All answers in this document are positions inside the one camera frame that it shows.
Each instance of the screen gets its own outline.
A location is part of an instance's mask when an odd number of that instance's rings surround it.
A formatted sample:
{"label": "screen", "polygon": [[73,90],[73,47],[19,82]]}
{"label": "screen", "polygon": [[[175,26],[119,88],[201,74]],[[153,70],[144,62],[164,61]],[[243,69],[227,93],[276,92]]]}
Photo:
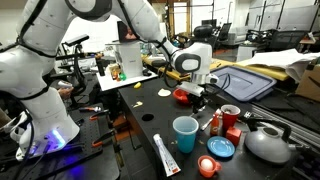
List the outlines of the screen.
{"label": "screen", "polygon": [[216,27],[217,26],[217,20],[216,19],[209,19],[209,20],[202,20],[201,21],[201,25],[207,25],[210,24],[212,25],[212,27]]}
{"label": "screen", "polygon": [[118,21],[118,35],[120,42],[131,42],[137,40],[131,29],[122,21]]}

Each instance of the blue tray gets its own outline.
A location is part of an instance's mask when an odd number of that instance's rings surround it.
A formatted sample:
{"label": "blue tray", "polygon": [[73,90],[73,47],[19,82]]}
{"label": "blue tray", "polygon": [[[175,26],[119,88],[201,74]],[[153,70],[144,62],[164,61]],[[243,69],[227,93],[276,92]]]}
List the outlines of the blue tray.
{"label": "blue tray", "polygon": [[227,80],[226,85],[229,86],[224,91],[241,102],[261,99],[272,92],[272,87],[277,82],[271,77],[235,66],[224,66],[212,70],[211,73],[219,77],[219,82],[213,85],[219,88],[229,74],[230,84]]}

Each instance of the blue plastic cup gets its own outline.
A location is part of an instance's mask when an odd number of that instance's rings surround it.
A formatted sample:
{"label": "blue plastic cup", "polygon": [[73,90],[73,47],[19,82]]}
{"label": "blue plastic cup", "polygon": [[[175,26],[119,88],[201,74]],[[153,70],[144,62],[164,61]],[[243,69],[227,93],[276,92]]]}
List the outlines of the blue plastic cup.
{"label": "blue plastic cup", "polygon": [[183,153],[190,153],[199,129],[197,120],[190,116],[178,117],[173,121],[173,129],[176,131],[178,149]]}

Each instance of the gray kettle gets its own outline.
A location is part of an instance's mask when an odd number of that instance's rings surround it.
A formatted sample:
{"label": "gray kettle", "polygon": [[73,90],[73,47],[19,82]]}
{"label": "gray kettle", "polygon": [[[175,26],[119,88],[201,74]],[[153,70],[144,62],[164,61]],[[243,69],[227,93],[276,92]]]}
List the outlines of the gray kettle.
{"label": "gray kettle", "polygon": [[[257,127],[256,122],[266,122],[284,129],[282,136],[273,128]],[[291,134],[289,125],[268,119],[247,119],[250,132],[245,137],[245,145],[256,156],[273,164],[285,164],[291,158],[292,150],[302,150],[308,147],[301,145],[289,145]]]}

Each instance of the red bowl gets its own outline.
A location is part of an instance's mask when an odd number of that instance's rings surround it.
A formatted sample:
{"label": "red bowl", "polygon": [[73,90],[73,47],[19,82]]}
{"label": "red bowl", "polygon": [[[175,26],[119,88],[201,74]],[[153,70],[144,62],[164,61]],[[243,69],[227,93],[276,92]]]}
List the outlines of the red bowl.
{"label": "red bowl", "polygon": [[175,91],[173,91],[173,97],[179,102],[179,103],[182,103],[182,104],[189,104],[189,101],[188,101],[188,98],[187,98],[187,95],[189,93],[184,91],[184,90],[181,90],[181,89],[176,89]]}

